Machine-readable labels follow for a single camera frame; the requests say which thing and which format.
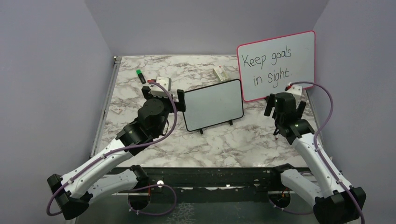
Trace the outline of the black framed whiteboard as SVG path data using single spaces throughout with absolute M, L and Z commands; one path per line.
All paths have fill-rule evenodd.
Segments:
M 229 80 L 186 91 L 186 111 L 183 112 L 186 130 L 199 131 L 204 128 L 229 123 L 244 116 L 241 81 Z

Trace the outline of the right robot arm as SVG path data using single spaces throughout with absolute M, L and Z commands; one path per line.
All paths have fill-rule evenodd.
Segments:
M 314 129 L 302 118 L 305 106 L 304 101 L 297 105 L 291 93 L 270 94 L 264 115 L 275 120 L 274 135 L 283 136 L 302 156 L 317 182 L 312 183 L 295 167 L 284 164 L 275 168 L 269 183 L 276 190 L 287 187 L 304 199 L 320 224 L 362 220 L 366 193 L 343 176 L 318 144 Z

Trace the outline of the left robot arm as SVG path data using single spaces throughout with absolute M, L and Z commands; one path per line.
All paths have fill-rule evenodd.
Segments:
M 137 117 L 116 135 L 99 154 L 64 175 L 47 179 L 52 196 L 47 204 L 48 216 L 63 214 L 66 220 L 84 213 L 90 205 L 120 191 L 150 192 L 157 184 L 149 184 L 149 176 L 139 165 L 105 177 L 113 168 L 131 159 L 147 147 L 165 140 L 174 131 L 177 113 L 186 111 L 185 92 L 177 90 L 178 101 L 165 87 L 153 82 L 165 94 L 161 97 L 148 86 L 142 88 L 146 102 Z

